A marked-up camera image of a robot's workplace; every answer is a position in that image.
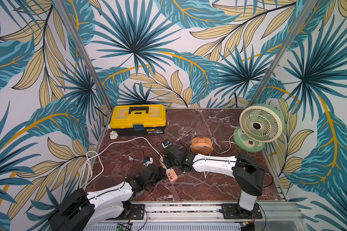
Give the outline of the pink power strip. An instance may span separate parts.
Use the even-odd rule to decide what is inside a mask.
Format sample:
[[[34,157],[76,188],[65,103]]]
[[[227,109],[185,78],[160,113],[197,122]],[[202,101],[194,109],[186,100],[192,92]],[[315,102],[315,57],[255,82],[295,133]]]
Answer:
[[[178,179],[178,177],[177,177],[177,174],[176,174],[176,172],[174,171],[174,169],[173,169],[173,168],[168,168],[168,167],[165,165],[165,163],[164,163],[162,157],[160,158],[160,163],[161,163],[162,167],[165,169],[165,173],[166,173],[166,175],[167,175],[168,180],[169,180],[170,182],[175,182],[175,181]]]

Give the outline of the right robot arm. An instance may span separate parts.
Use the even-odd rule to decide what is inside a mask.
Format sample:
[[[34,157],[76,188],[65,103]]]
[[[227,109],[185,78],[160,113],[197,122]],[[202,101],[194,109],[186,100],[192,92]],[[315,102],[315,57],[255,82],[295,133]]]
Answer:
[[[162,163],[182,172],[210,172],[234,178],[241,188],[240,198],[236,205],[222,208],[219,212],[225,218],[257,218],[256,200],[262,195],[266,171],[247,153],[231,157],[206,156],[193,152],[185,154],[170,144],[163,150]]]

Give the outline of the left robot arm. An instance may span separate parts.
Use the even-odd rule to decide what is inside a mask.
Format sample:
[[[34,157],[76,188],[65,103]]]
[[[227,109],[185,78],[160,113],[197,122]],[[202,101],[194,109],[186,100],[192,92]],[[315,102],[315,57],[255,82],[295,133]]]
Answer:
[[[165,168],[153,163],[113,187],[95,192],[77,189],[48,216],[51,230],[82,231],[101,221],[128,215],[130,200],[165,179],[165,173]]]

